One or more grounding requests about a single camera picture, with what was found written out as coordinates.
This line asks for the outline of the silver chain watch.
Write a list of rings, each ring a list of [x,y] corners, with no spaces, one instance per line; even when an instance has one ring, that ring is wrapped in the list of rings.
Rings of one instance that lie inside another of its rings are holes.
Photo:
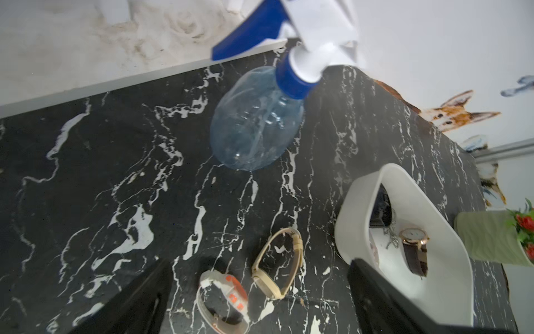
[[[388,237],[386,249],[399,247],[400,239],[396,232],[396,222],[392,221],[388,227],[383,228],[383,234]]]

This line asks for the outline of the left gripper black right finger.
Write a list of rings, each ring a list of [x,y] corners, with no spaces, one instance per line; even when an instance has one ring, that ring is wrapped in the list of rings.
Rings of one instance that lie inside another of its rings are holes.
[[[348,282],[363,333],[510,332],[506,329],[438,324],[360,258],[350,263]]]

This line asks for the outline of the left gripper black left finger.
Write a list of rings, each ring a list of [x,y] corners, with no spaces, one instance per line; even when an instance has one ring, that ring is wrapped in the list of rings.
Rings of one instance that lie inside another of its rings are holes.
[[[169,260],[157,260],[72,333],[159,333],[172,287]]]

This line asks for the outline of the black rubber sports watch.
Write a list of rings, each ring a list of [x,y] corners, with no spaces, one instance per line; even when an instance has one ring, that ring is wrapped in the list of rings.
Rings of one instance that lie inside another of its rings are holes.
[[[371,228],[388,228],[393,221],[393,209],[389,195],[383,185],[380,185],[371,212],[369,226]]]

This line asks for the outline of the brown leather rose-gold watch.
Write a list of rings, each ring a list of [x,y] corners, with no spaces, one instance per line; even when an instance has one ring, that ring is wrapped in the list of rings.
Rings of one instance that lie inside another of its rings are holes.
[[[399,233],[404,257],[409,270],[418,276],[427,277],[427,243],[430,238],[421,228],[406,228]]]

